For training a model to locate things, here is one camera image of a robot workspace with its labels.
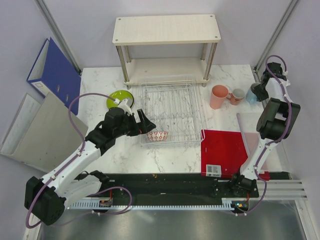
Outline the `orange dotted mug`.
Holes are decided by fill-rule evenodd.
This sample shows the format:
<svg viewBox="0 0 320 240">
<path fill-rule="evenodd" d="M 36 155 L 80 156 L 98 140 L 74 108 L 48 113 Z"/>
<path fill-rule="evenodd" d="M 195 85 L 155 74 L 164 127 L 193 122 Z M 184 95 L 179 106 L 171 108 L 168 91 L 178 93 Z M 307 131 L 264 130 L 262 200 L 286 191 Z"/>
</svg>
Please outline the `orange dotted mug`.
<svg viewBox="0 0 320 240">
<path fill-rule="evenodd" d="M 230 94 L 230 99 L 229 99 L 230 104 L 233 106 L 239 105 L 245 96 L 246 96 L 246 93 L 242 89 L 240 88 L 234 89 Z"/>
</svg>

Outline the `pink plastic tumbler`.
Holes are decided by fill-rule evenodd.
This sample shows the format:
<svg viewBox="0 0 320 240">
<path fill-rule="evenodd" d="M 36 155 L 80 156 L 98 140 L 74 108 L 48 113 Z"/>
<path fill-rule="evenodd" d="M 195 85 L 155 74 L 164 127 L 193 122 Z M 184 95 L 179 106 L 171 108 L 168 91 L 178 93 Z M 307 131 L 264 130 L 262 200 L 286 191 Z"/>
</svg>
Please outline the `pink plastic tumbler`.
<svg viewBox="0 0 320 240">
<path fill-rule="evenodd" d="M 224 85 L 215 85 L 211 90 L 210 107 L 214 110 L 220 109 L 224 101 L 230 95 L 229 89 Z"/>
</svg>

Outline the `blue ceramic mug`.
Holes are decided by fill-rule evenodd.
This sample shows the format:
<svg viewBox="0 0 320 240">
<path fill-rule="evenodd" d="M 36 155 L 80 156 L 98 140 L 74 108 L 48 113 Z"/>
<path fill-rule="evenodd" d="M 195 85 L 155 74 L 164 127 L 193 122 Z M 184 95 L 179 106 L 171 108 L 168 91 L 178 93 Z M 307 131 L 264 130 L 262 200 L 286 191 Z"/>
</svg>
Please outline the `blue ceramic mug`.
<svg viewBox="0 0 320 240">
<path fill-rule="evenodd" d="M 246 101 L 250 104 L 256 104 L 259 102 L 259 91 L 260 91 L 260 84 L 259 83 L 253 83 L 247 93 L 246 93 Z"/>
</svg>

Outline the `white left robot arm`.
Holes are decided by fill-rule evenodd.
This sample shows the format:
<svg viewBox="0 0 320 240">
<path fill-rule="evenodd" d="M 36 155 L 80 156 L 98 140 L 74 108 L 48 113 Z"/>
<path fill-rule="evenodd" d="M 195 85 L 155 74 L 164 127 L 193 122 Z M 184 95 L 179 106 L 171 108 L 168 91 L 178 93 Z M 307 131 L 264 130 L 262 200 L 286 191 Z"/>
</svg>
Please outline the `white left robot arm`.
<svg viewBox="0 0 320 240">
<path fill-rule="evenodd" d="M 110 185 L 104 181 L 107 176 L 94 171 L 88 177 L 74 180 L 92 162 L 98 160 L 122 136 L 144 135 L 156 128 L 142 109 L 137 110 L 140 121 L 134 113 L 123 107 L 112 107 L 104 120 L 84 137 L 82 144 L 66 160 L 41 178 L 31 177 L 25 187 L 24 206 L 28 215 L 36 216 L 47 226 L 54 224 L 65 209 L 82 198 L 97 194 L 106 196 Z"/>
</svg>

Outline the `green plastic plate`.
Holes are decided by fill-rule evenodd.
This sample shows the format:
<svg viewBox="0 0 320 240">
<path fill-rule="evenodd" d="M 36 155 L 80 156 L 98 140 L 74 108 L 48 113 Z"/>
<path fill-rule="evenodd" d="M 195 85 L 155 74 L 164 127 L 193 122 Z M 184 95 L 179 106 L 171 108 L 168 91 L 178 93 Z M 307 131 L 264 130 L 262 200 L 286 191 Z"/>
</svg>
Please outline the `green plastic plate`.
<svg viewBox="0 0 320 240">
<path fill-rule="evenodd" d="M 127 90 L 116 90 L 109 95 L 111 98 L 107 98 L 106 107 L 108 109 L 117 107 L 123 100 L 127 100 L 127 105 L 132 108 L 135 99 L 132 93 Z"/>
</svg>

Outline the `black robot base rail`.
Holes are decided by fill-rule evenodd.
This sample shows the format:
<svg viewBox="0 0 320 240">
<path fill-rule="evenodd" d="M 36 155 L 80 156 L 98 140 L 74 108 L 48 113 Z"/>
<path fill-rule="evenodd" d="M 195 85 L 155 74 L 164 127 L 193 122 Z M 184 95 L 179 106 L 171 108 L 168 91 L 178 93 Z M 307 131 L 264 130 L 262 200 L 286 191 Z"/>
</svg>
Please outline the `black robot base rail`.
<svg viewBox="0 0 320 240">
<path fill-rule="evenodd" d="M 107 173 L 97 190 L 99 197 L 111 197 L 116 205 L 193 205 L 221 204 L 224 198 L 254 199 L 236 196 L 231 180 L 202 176 L 199 173 Z"/>
</svg>

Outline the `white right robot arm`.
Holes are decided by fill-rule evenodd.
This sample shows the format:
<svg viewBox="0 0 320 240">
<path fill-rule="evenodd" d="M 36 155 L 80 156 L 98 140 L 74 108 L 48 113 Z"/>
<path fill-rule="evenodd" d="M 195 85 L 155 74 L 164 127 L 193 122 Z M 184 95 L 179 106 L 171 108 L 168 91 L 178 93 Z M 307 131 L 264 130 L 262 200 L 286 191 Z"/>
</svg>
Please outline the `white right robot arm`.
<svg viewBox="0 0 320 240">
<path fill-rule="evenodd" d="M 301 106 L 289 97 L 287 65 L 283 65 L 266 62 L 260 83 L 251 85 L 247 93 L 252 101 L 267 100 L 267 104 L 256 125 L 258 141 L 229 184 L 229 191 L 235 197 L 252 196 L 255 193 L 259 173 L 267 156 L 290 135 L 300 113 Z"/>
</svg>

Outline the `red patterned bowl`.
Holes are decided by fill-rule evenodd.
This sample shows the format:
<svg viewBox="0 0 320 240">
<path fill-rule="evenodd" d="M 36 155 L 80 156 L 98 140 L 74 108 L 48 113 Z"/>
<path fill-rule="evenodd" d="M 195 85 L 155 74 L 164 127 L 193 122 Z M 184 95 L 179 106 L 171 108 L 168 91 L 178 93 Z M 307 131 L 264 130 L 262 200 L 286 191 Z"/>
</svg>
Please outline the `red patterned bowl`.
<svg viewBox="0 0 320 240">
<path fill-rule="evenodd" d="M 150 142 L 162 142 L 167 139 L 168 134 L 168 131 L 150 131 L 146 134 L 146 137 Z"/>
</svg>

